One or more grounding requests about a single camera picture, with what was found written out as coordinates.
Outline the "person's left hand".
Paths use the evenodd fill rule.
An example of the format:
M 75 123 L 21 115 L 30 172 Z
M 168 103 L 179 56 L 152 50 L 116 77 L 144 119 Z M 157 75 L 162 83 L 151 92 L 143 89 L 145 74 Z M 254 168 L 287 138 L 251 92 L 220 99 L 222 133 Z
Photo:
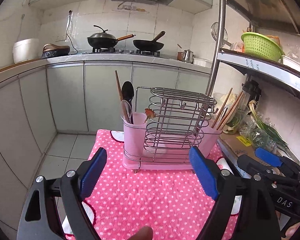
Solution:
M 142 227 L 136 234 L 129 237 L 128 240 L 152 240 L 153 229 L 150 226 Z

